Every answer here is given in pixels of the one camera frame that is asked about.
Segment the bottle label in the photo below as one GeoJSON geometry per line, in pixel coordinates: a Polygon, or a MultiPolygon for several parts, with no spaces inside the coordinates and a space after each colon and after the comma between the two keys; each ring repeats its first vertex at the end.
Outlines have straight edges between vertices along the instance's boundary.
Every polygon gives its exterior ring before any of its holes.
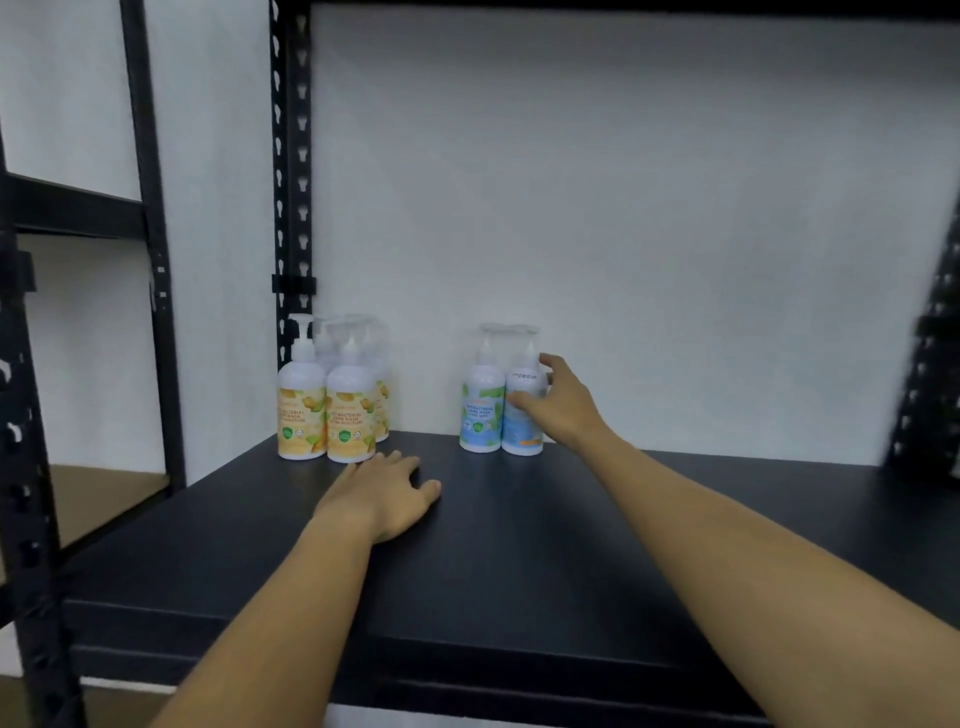
{"type": "Polygon", "coordinates": [[[276,393],[276,447],[281,455],[326,451],[326,388],[283,389],[276,393]]]}
{"type": "Polygon", "coordinates": [[[376,407],[373,410],[373,435],[377,442],[390,434],[390,387],[383,379],[376,381],[376,407]]]}
{"type": "Polygon", "coordinates": [[[373,453],[376,448],[373,423],[376,397],[373,392],[333,392],[329,398],[327,451],[352,459],[373,453]]]}
{"type": "MultiPolygon", "coordinates": [[[[546,397],[545,389],[535,389],[539,379],[538,376],[511,374],[507,394],[521,391],[534,397],[546,397]]],[[[503,412],[503,442],[518,449],[538,449],[543,444],[543,430],[530,415],[507,402],[503,412]]]]}
{"type": "Polygon", "coordinates": [[[461,442],[478,447],[500,444],[504,393],[504,387],[478,389],[464,384],[460,409],[461,442]]]}

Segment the forearm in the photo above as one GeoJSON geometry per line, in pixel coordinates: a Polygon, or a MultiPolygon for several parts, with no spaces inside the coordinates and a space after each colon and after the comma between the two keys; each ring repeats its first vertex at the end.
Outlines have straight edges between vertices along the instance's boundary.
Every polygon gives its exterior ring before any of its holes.
{"type": "Polygon", "coordinates": [[[371,546],[336,514],[315,517],[154,728],[321,725],[371,546]]]}
{"type": "Polygon", "coordinates": [[[714,649],[779,726],[956,718],[960,635],[948,625],[610,432],[579,450],[714,649]]]}

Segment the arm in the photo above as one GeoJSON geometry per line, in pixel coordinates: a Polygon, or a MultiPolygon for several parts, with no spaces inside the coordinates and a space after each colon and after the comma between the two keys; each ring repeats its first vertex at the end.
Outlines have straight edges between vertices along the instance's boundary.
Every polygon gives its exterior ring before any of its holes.
{"type": "Polygon", "coordinates": [[[550,393],[511,402],[584,458],[776,725],[960,725],[960,632],[621,440],[560,357],[540,361],[550,393]]]}
{"type": "Polygon", "coordinates": [[[405,531],[440,496],[436,480],[410,486],[418,463],[394,452],[348,465],[153,728],[321,725],[371,547],[405,531]]]}

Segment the hand wash bottle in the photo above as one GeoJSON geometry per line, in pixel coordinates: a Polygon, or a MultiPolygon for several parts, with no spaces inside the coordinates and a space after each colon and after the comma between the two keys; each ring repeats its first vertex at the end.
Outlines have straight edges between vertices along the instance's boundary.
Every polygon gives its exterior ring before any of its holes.
{"type": "Polygon", "coordinates": [[[292,313],[300,328],[288,361],[276,375],[276,448],[287,460],[311,460],[326,452],[326,372],[306,335],[313,317],[292,313]]]}
{"type": "MultiPolygon", "coordinates": [[[[507,373],[507,394],[529,392],[534,397],[545,397],[546,373],[540,368],[537,349],[537,327],[519,325],[512,331],[526,339],[523,351],[516,357],[515,366],[507,373]]],[[[538,455],[543,452],[543,430],[526,412],[509,402],[503,410],[503,448],[511,455],[538,455]]]]}
{"type": "Polygon", "coordinates": [[[340,363],[337,354],[337,345],[330,336],[330,325],[335,319],[322,319],[319,316],[313,320],[313,343],[317,350],[317,363],[325,372],[332,372],[340,363]]]}
{"type": "Polygon", "coordinates": [[[470,452],[494,452],[500,449],[506,377],[496,365],[491,341],[500,327],[484,324],[480,329],[483,344],[477,350],[476,363],[469,368],[463,384],[460,447],[470,452]]]}
{"type": "MultiPolygon", "coordinates": [[[[373,435],[376,380],[370,368],[363,364],[356,323],[344,321],[333,326],[343,328],[346,343],[340,349],[340,366],[326,379],[330,408],[327,456],[336,463],[359,463],[372,458],[376,450],[373,435]]],[[[341,338],[336,328],[333,338],[341,338]]]]}
{"type": "Polygon", "coordinates": [[[387,327],[376,316],[360,316],[363,327],[363,363],[374,379],[376,408],[373,413],[373,434],[382,443],[390,437],[390,371],[387,365],[387,327]]]}

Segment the wooden shelf board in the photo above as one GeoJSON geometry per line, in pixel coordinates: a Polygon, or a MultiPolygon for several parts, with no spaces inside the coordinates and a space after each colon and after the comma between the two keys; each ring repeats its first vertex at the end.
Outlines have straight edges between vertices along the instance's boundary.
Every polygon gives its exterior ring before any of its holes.
{"type": "MultiPolygon", "coordinates": [[[[69,546],[162,491],[165,473],[134,473],[76,465],[52,465],[60,545],[69,546]]],[[[0,559],[0,584],[6,575],[0,559]]]]}

